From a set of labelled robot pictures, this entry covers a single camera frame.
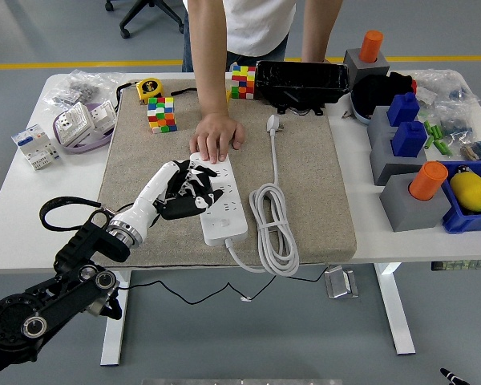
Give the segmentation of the person's right hand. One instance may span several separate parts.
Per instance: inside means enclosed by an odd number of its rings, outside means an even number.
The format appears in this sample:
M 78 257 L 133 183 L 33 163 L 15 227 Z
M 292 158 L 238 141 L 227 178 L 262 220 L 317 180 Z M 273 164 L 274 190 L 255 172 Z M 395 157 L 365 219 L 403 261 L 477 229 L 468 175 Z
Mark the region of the person's right hand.
M 245 142 L 245 127 L 228 113 L 204 114 L 189 141 L 190 152 L 198 152 L 204 161 L 222 162 L 230 148 L 239 150 Z

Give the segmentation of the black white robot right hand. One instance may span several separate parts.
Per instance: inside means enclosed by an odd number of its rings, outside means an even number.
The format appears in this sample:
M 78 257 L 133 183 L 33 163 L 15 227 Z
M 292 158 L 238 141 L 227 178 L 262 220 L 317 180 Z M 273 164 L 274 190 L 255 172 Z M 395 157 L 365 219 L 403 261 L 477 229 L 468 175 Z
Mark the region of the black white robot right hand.
M 470 385 L 468 381 L 458 377 L 456 374 L 453 372 L 447 370 L 446 368 L 441 368 L 440 373 L 447 378 L 447 380 L 450 382 L 450 384 L 453 385 Z

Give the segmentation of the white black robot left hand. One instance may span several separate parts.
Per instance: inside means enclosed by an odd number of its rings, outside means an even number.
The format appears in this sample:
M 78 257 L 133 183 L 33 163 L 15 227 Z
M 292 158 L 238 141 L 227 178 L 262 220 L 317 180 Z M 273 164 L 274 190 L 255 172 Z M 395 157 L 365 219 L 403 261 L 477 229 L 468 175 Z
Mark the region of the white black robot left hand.
M 169 161 L 149 180 L 133 206 L 117 214 L 108 231 L 125 232 L 142 242 L 158 216 L 165 220 L 204 213 L 224 194 L 212 187 L 217 173 L 192 160 Z

